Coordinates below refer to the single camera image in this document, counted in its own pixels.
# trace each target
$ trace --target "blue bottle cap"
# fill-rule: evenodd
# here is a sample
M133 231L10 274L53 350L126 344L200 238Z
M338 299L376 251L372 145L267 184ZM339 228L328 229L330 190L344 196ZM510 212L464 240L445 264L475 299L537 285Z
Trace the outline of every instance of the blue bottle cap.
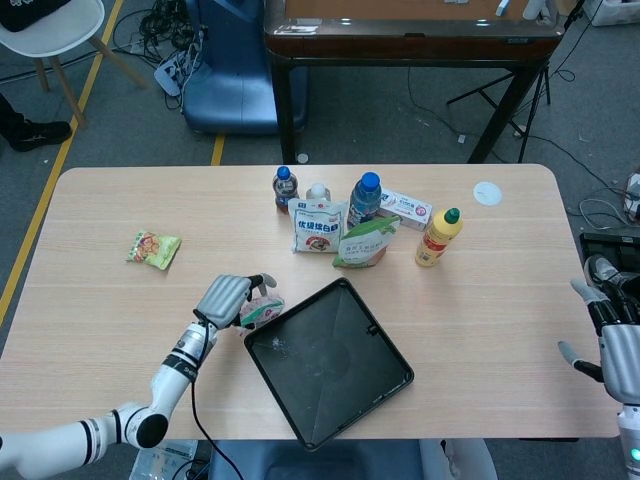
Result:
M282 166L278 168L276 175L280 180L287 180L291 176L291 172L289 171L289 167Z
M362 188L365 192L373 192L380 186L380 177L377 173L367 172L362 176Z

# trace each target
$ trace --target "mustard bottle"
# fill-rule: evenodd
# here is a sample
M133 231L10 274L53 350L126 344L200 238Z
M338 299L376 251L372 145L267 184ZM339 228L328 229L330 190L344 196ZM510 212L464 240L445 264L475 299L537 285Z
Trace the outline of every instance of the mustard bottle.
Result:
M462 230L460 210L450 208L436 213L418 245L416 251L418 265L432 267L438 263L447 245L460 233L460 230Z

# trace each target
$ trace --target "white bottle cap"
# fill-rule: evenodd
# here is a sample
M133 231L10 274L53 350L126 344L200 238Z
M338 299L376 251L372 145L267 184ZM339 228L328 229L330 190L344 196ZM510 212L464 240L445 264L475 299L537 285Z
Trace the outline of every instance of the white bottle cap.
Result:
M324 188L324 183L314 183L311 185L311 198L325 198L327 196L327 189Z

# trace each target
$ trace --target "metal table leg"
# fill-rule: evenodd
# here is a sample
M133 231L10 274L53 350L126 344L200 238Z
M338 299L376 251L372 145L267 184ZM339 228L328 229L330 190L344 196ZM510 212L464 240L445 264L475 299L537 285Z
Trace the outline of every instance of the metal table leg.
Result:
M276 102L276 114L278 116L280 148L282 149L282 162L285 165L294 165L296 163L290 71L289 65L278 62L271 63L271 79L273 82L273 96Z
M547 60L545 59L531 66L516 67L513 69L515 75L511 83L509 83L507 91L502 96L498 108L496 108L491 116L467 163L483 163L486 160L493 146L496 144L498 137L500 137L500 134L504 130L504 127L507 126L507 123L511 120L520 103L522 103L531 85L533 85L534 80L546 64Z

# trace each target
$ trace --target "green package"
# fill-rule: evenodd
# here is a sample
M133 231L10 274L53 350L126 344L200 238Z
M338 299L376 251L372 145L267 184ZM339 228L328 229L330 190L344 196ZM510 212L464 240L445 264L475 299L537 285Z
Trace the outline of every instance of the green package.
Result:
M164 270L171 263L181 242L179 237L157 235L140 230L136 235L133 247L129 250L127 261L146 263Z
M340 239L334 267L372 267L387 251L387 246L400 226L400 217L374 218L353 227Z

